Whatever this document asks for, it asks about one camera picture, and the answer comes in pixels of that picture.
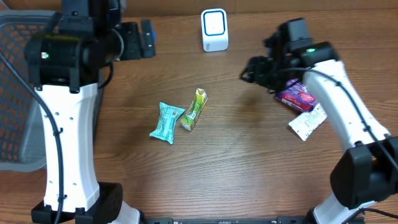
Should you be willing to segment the red purple tissue pack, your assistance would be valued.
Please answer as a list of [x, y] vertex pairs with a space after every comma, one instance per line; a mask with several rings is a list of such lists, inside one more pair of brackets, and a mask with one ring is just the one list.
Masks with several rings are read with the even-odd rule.
[[298, 79], [289, 80], [286, 89], [275, 94], [275, 98], [299, 112], [311, 112], [318, 100]]

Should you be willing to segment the white cosmetic tube gold cap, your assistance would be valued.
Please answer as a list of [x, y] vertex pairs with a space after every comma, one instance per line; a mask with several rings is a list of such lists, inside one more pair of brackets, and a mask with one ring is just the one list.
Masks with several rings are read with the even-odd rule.
[[302, 141], [306, 141], [326, 118], [323, 107], [317, 104], [311, 112], [303, 112], [292, 120], [289, 127]]

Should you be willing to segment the teal snack packet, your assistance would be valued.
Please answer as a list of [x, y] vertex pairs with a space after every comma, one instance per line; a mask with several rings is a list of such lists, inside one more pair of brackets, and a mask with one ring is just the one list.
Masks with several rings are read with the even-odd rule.
[[185, 110], [166, 103], [159, 103], [159, 120], [157, 127], [149, 134], [150, 137], [167, 141], [170, 145], [174, 143], [175, 125]]

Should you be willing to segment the green juice carton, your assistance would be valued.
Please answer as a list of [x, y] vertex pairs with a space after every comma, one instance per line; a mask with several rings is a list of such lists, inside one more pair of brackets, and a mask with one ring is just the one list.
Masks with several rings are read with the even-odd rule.
[[183, 115], [180, 122], [182, 126], [192, 131], [197, 123], [197, 120], [203, 111], [206, 103], [208, 101], [208, 96], [206, 91], [202, 88], [197, 88], [195, 92], [195, 97], [188, 109], [188, 111]]

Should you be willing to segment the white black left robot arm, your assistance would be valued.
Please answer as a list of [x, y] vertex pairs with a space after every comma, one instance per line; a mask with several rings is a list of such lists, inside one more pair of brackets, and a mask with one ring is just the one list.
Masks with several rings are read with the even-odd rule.
[[63, 1], [25, 46], [29, 83], [44, 126], [47, 183], [34, 223], [144, 223], [119, 183], [96, 178], [94, 110], [100, 70], [117, 60], [153, 57], [152, 24], [123, 22], [124, 1]]

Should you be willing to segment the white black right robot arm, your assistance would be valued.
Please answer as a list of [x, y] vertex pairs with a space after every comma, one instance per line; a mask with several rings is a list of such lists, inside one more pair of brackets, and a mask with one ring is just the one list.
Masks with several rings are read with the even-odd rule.
[[331, 194], [309, 210], [305, 223], [350, 223], [397, 194], [397, 138], [367, 109], [329, 42], [283, 47], [276, 59], [250, 58], [239, 77], [271, 93], [286, 90], [289, 80], [302, 82], [338, 136], [343, 155], [330, 174]]

